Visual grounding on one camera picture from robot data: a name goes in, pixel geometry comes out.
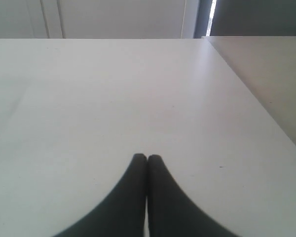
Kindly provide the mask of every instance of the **white table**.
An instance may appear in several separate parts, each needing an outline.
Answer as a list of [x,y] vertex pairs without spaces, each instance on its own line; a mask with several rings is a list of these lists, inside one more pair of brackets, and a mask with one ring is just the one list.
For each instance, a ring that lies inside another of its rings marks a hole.
[[296,144],[296,37],[206,39]]
[[0,237],[50,237],[160,154],[244,237],[296,237],[296,146],[205,39],[0,39]]

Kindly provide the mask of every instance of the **table surface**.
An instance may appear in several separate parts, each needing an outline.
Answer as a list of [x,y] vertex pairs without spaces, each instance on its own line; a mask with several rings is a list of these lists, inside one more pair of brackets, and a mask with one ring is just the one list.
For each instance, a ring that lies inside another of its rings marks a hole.
[[296,37],[206,39],[296,144]]
[[0,39],[0,237],[88,213],[133,153],[244,237],[296,237],[296,146],[205,39]]

